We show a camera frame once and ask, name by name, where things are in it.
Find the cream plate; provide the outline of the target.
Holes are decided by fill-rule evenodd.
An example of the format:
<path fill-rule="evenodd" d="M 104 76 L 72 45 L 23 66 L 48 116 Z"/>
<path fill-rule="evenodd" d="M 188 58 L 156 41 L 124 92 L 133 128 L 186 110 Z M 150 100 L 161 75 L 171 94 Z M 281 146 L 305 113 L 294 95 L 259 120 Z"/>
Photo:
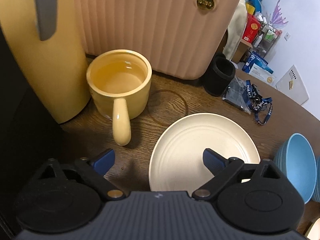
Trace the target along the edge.
<path fill-rule="evenodd" d="M 231 119 L 213 113 L 185 116 L 169 126 L 153 148 L 149 164 L 151 191 L 192 194 L 213 178 L 203 163 L 210 148 L 228 159 L 260 163 L 258 150 L 246 131 Z"/>
<path fill-rule="evenodd" d="M 305 237 L 309 240 L 320 240 L 320 218 L 317 218 L 308 228 Z"/>

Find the blue bowl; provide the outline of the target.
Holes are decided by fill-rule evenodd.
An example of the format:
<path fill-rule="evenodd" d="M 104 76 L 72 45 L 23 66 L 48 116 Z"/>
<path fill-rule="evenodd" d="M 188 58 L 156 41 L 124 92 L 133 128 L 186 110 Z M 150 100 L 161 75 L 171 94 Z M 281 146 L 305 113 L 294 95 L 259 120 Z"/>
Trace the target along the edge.
<path fill-rule="evenodd" d="M 304 203 L 313 196 L 317 181 L 316 158 L 310 142 L 300 133 L 292 134 L 273 159 L 301 195 Z"/>
<path fill-rule="evenodd" d="M 316 176 L 316 185 L 312 195 L 312 200 L 315 202 L 320 202 L 320 157 L 316 159 L 316 168 L 317 168 L 317 176 Z"/>

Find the yellow ceramic mug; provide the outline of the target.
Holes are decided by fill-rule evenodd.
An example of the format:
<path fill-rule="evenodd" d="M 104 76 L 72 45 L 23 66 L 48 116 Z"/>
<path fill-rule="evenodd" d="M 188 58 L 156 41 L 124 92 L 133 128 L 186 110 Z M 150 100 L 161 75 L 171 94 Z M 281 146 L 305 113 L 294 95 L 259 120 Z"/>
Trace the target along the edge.
<path fill-rule="evenodd" d="M 130 120 L 145 109 L 151 86 L 152 68 L 146 57 L 126 49 L 108 51 L 96 57 L 86 79 L 98 112 L 112 121 L 116 144 L 131 140 Z"/>

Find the black cylindrical cup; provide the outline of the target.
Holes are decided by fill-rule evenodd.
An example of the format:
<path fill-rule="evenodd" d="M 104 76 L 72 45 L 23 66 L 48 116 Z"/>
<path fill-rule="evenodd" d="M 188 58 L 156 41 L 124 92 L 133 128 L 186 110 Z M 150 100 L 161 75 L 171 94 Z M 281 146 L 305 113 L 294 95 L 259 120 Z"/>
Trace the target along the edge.
<path fill-rule="evenodd" d="M 202 84 L 208 94 L 221 96 L 234 76 L 234 64 L 223 53 L 217 53 L 202 76 Z"/>

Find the blue carton box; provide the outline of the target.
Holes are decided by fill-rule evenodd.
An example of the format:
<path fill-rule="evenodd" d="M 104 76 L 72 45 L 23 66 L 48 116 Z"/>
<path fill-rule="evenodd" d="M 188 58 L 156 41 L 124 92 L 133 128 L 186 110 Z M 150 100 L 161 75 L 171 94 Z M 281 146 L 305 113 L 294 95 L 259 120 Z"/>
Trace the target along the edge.
<path fill-rule="evenodd" d="M 273 74 L 273 70 L 268 66 L 268 62 L 260 57 L 255 51 L 250 52 L 246 63 L 242 67 L 242 71 L 249 73 L 254 64 L 268 71 L 270 74 Z"/>

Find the white leaning board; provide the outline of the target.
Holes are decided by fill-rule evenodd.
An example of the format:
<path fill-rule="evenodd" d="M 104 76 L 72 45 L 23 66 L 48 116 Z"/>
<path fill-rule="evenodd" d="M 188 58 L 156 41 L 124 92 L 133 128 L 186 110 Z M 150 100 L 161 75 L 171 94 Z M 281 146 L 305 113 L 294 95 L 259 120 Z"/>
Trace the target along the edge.
<path fill-rule="evenodd" d="M 309 94 L 295 65 L 276 83 L 276 89 L 301 106 L 309 100 Z"/>

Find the brown cardboard box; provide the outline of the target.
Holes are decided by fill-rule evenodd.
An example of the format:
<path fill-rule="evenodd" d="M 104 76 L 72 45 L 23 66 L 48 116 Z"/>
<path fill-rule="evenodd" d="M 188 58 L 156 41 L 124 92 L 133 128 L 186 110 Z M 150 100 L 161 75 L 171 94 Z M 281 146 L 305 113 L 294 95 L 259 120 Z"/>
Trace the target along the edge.
<path fill-rule="evenodd" d="M 241 60 L 241 58 L 246 54 L 246 52 L 253 48 L 252 47 L 252 44 L 247 42 L 246 40 L 244 39 L 241 39 L 231 61 L 238 64 Z"/>

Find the wooden chair with beige cloth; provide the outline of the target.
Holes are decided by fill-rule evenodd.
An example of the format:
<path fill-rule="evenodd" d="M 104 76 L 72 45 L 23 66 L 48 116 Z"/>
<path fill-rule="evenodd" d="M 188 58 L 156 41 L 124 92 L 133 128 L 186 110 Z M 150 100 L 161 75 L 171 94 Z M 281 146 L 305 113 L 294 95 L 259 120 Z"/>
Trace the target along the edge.
<path fill-rule="evenodd" d="M 242 39 L 247 24 L 246 0 L 239 0 L 227 28 L 227 41 L 223 49 L 226 59 L 231 60 Z"/>

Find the pink ribbed suitcase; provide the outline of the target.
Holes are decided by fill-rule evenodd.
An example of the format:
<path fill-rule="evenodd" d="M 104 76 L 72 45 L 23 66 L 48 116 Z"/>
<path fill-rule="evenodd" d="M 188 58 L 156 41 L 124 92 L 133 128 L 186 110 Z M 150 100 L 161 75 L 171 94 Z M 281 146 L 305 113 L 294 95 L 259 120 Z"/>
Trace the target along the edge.
<path fill-rule="evenodd" d="M 129 49 L 184 80 L 207 70 L 240 0 L 74 0 L 85 52 Z"/>

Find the red gift box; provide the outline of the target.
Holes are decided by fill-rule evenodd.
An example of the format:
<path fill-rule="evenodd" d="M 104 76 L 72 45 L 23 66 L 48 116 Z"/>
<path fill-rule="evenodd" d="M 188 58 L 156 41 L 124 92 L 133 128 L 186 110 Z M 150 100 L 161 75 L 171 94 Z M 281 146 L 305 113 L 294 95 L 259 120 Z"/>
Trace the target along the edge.
<path fill-rule="evenodd" d="M 261 27 L 260 22 L 251 14 L 247 15 L 247 24 L 242 38 L 252 43 Z"/>

